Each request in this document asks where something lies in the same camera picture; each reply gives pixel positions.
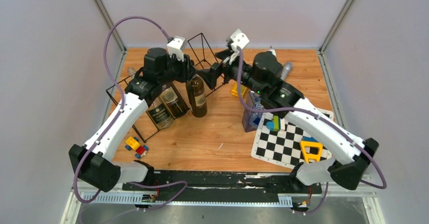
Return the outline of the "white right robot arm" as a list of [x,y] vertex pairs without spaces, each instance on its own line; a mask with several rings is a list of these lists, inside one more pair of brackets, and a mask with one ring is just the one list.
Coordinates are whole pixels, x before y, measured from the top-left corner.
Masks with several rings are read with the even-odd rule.
[[271,52],[258,53],[253,64],[243,61],[243,50],[234,53],[224,50],[221,64],[197,70],[209,87],[214,87],[220,76],[224,82],[234,80],[258,93],[264,106],[262,112],[272,113],[294,124],[320,142],[333,156],[314,163],[300,163],[290,173],[289,185],[295,192],[302,192],[315,183],[335,182],[348,190],[355,190],[359,183],[386,189],[387,182],[373,156],[379,143],[366,140],[346,131],[326,117],[301,91],[280,78],[283,66]]

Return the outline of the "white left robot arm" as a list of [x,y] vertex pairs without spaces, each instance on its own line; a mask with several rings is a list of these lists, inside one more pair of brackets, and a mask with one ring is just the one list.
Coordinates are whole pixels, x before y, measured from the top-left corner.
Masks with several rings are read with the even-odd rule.
[[74,170],[73,187],[82,180],[95,188],[109,192],[118,183],[136,182],[142,190],[155,184],[155,176],[143,162],[112,163],[123,138],[136,122],[161,95],[163,85],[177,81],[186,82],[195,75],[193,61],[183,49],[150,48],[144,65],[125,89],[116,108],[82,146],[73,145],[69,157]]

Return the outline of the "blue square bottle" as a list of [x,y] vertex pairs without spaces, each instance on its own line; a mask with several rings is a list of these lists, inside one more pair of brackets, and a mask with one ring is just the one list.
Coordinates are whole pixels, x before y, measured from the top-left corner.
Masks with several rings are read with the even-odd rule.
[[[260,96],[253,91],[248,91],[244,100],[246,105],[252,109],[262,110],[264,108],[261,104]],[[253,112],[245,108],[242,117],[244,131],[251,132],[257,130],[261,116],[261,112]]]

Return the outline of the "dark green wine bottle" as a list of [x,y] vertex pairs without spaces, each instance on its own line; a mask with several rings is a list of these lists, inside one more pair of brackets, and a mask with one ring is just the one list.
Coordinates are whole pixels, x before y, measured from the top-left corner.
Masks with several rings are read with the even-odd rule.
[[198,118],[204,117],[207,114],[207,104],[202,78],[195,74],[189,82],[186,82],[186,91],[192,114]]

